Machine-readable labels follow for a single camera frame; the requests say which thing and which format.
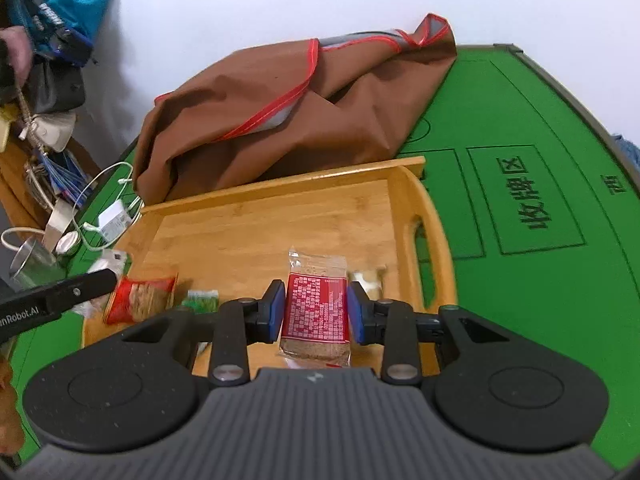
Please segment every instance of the silver screw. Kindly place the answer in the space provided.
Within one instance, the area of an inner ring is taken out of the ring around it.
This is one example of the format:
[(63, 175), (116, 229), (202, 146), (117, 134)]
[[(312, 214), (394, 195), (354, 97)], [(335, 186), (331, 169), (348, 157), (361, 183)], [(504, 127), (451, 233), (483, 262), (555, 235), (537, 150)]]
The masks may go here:
[(218, 365), (213, 369), (213, 376), (223, 383), (235, 381), (242, 377), (242, 368), (238, 365)]
[(407, 381), (418, 375), (418, 368), (413, 365), (391, 365), (386, 369), (386, 374), (396, 381)]

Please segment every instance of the brown cover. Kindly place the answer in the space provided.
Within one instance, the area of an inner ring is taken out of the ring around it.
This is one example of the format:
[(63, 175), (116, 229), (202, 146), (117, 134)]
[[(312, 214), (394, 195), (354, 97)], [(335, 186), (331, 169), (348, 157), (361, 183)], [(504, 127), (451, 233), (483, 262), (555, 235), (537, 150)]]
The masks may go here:
[(456, 57), (449, 24), (239, 50), (146, 116), (134, 186), (147, 205), (393, 158)]

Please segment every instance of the white wall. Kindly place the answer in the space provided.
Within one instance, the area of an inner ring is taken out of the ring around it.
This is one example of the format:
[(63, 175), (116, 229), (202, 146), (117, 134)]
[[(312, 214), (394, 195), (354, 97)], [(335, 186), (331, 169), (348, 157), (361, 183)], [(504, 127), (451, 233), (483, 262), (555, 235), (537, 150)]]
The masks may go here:
[(427, 12), (458, 43), (516, 43), (611, 133), (640, 144), (640, 0), (114, 0), (84, 70), (82, 139), (101, 163), (136, 137), (153, 98), (234, 50), (371, 28)]

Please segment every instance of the white cable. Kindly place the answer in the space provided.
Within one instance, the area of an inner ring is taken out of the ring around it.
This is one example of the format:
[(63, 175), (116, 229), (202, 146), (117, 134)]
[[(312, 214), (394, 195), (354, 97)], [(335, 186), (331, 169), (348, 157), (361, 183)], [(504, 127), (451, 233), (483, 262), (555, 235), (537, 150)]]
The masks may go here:
[[(74, 202), (74, 206), (73, 206), (73, 216), (72, 216), (72, 222), (76, 228), (76, 230), (78, 231), (78, 234), (80, 235), (80, 239), (82, 240), (82, 243), (84, 244), (84, 246), (89, 250), (89, 251), (101, 251), (103, 249), (106, 249), (109, 246), (112, 246), (114, 243), (116, 243), (116, 241), (124, 234), (124, 231), (120, 234), (120, 236), (118, 236), (118, 238), (116, 238), (115, 240), (108, 242), (106, 244), (103, 244), (99, 247), (93, 247), (88, 241), (87, 239), (84, 237), (84, 234), (82, 234), (82, 230), (80, 229), (80, 227), (78, 226), (78, 224), (76, 223), (76, 208), (78, 207), (78, 201), (80, 200), (80, 197), (82, 197), (84, 195), (84, 192), (89, 189), (91, 187), (91, 185), (98, 180), (101, 176), (103, 176), (103, 174), (105, 174), (107, 171), (111, 171), (113, 168), (117, 168), (118, 166), (128, 166), (129, 167), (129, 174), (126, 177), (127, 182), (130, 182), (131, 180), (131, 175), (133, 174), (133, 166), (130, 165), (128, 162), (116, 162), (115, 164), (111, 164), (108, 168), (105, 168), (104, 170), (102, 170), (100, 173), (98, 173), (95, 178), (89, 182), (86, 187), (82, 190), (82, 193), (80, 193), (80, 195), (78, 196), (78, 198), (76, 199), (76, 201)], [(118, 193), (118, 196), (116, 197), (116, 199), (114, 200), (114, 202), (116, 200), (118, 200), (122, 194), (124, 193), (125, 188), (127, 187), (127, 182), (123, 184), (122, 189), (120, 190), (120, 192)], [(136, 217), (134, 219), (134, 222), (138, 220), (139, 216), (140, 216), (140, 210), (142, 209), (143, 206), (143, 202), (142, 200), (140, 201), (140, 207), (138, 208), (138, 212), (136, 214)]]
[(2, 245), (4, 245), (4, 247), (9, 249), (10, 251), (13, 251), (14, 253), (17, 253), (20, 250), (20, 247), (16, 247), (15, 245), (11, 245), (9, 242), (7, 242), (4, 239), (5, 235), (10, 235), (10, 234), (14, 234), (14, 233), (34, 233), (34, 234), (37, 234), (37, 235), (44, 235), (44, 231), (42, 229), (35, 229), (33, 227), (11, 227), (9, 229), (6, 229), (0, 235), (0, 242), (2, 242)]

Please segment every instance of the red label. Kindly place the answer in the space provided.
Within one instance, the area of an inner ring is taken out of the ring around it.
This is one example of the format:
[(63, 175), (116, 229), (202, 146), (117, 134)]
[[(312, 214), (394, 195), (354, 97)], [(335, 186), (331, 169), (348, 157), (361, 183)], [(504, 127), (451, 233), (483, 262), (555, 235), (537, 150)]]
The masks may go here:
[(349, 342), (347, 279), (290, 274), (282, 337)]

